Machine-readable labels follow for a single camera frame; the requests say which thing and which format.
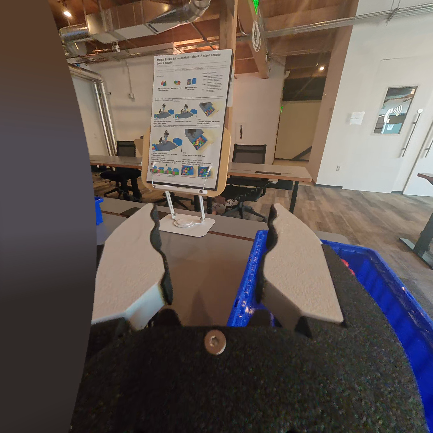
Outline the wooden support column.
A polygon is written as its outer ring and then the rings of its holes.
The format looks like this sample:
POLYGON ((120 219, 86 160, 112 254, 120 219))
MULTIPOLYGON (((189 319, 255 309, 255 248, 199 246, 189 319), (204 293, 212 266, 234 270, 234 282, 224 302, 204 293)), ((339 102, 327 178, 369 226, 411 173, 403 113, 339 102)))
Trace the wooden support column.
POLYGON ((235 72, 235 51, 236 51, 236 29, 237 29, 237 0, 220 1, 221 10, 219 13, 219 49, 231 49, 233 52, 232 71, 228 94, 228 104, 225 116, 225 127, 231 130, 233 114, 233 93, 234 93, 234 72, 235 72))

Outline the silver ceiling air duct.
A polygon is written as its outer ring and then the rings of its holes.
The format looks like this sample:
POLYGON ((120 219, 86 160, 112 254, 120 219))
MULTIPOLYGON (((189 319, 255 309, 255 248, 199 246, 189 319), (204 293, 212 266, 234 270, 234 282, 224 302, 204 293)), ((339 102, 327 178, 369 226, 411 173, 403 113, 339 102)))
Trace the silver ceiling air duct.
POLYGON ((59 30, 64 45, 96 40, 103 44, 157 35, 203 16, 210 0, 190 0, 179 5, 134 1, 85 15, 85 24, 59 30))

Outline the wood-edged office desk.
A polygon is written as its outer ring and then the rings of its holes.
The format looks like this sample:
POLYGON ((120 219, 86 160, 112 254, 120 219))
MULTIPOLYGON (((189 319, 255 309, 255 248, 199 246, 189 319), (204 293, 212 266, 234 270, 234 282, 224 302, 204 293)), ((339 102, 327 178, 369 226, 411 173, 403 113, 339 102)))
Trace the wood-edged office desk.
POLYGON ((270 181, 268 188, 292 191, 289 211, 294 213, 299 182, 311 182, 312 177, 304 166, 263 165, 231 162, 227 184, 258 187, 262 180, 270 181))
POLYGON ((90 165, 142 170, 143 159, 129 156, 89 155, 90 165))

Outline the white door with window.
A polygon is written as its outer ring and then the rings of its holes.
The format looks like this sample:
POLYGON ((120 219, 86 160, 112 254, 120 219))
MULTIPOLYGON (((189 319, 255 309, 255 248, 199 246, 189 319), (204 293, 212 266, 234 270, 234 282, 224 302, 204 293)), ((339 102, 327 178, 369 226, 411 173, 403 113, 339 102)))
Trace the white door with window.
POLYGON ((379 61, 372 96, 372 138, 379 192, 403 192, 432 123, 432 59, 426 56, 379 61))

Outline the dark standing desk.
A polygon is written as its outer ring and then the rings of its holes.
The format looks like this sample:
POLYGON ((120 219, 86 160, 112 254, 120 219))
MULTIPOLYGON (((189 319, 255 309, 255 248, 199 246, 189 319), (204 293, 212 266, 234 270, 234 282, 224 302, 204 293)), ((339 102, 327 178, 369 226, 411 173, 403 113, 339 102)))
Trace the dark standing desk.
POLYGON ((416 210, 414 215, 418 217, 417 229, 419 233, 415 236, 415 229, 398 239, 398 242, 415 256, 417 260, 422 262, 427 268, 433 268, 432 240, 433 240, 433 214, 432 214, 432 198, 429 198, 429 208, 421 208, 416 210))

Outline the printed instruction sheet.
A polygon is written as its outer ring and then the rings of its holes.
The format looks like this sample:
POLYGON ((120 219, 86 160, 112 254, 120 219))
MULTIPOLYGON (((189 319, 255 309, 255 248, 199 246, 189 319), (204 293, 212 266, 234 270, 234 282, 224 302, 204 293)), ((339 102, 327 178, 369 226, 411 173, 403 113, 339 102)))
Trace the printed instruction sheet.
POLYGON ((148 162, 143 180, 216 191, 233 65, 231 49, 154 57, 148 162))

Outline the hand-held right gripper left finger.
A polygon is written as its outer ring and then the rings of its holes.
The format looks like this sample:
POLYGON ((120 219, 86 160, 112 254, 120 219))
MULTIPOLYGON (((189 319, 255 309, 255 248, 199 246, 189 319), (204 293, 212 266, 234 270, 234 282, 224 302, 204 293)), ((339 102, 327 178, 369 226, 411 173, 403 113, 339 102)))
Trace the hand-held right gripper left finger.
POLYGON ((168 262, 162 252, 159 214, 148 203, 105 241, 96 273, 91 324, 125 319, 143 329, 173 302, 168 262))

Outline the black mesh office chair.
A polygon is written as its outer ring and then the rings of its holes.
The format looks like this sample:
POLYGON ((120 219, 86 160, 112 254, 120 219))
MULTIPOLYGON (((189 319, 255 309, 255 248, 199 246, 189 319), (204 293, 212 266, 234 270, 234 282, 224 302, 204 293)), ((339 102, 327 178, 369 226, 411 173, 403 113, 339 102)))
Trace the black mesh office chair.
MULTIPOLYGON (((260 164, 265 162, 266 145, 240 145, 234 144, 233 163, 260 164)), ((255 212, 252 207, 246 206, 246 202, 257 202, 265 193, 272 182, 266 178, 230 176, 229 184, 225 187, 222 197, 225 199, 226 210, 223 216, 239 213, 244 218, 244 213, 255 215, 266 222, 266 217, 255 212)))
MULTIPOLYGON (((136 156, 136 146, 133 141, 117 141, 116 146, 116 156, 126 156, 135 157, 136 156)), ((132 168, 122 168, 116 167, 115 170, 109 169, 103 171, 100 177, 104 180, 114 181, 116 183, 115 189, 104 194, 117 191, 118 197, 123 197, 125 200, 131 200, 129 197, 129 192, 133 193, 133 201, 141 201, 142 194, 138 187, 137 179, 141 177, 141 171, 132 168)))

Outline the silver wall pipes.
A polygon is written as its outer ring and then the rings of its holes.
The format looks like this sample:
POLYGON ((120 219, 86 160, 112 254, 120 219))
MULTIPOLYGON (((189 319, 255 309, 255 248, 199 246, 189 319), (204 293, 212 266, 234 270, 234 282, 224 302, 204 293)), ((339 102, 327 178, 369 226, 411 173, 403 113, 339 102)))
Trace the silver wall pipes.
POLYGON ((111 112, 106 97, 105 82, 99 73, 78 67, 74 64, 68 64, 71 76, 89 81, 93 84, 96 104, 100 115, 100 122, 104 134, 107 152, 109 156, 116 156, 116 138, 111 119, 111 112))

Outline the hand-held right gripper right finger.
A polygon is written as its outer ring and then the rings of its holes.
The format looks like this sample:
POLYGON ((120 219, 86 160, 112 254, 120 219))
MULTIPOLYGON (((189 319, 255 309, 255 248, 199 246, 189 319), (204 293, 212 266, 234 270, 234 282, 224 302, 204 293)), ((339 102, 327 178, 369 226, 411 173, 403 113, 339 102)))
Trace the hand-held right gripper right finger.
POLYGON ((257 271, 256 301, 291 331, 301 318, 336 325, 344 322, 322 242, 278 203, 270 207, 265 252, 257 271))

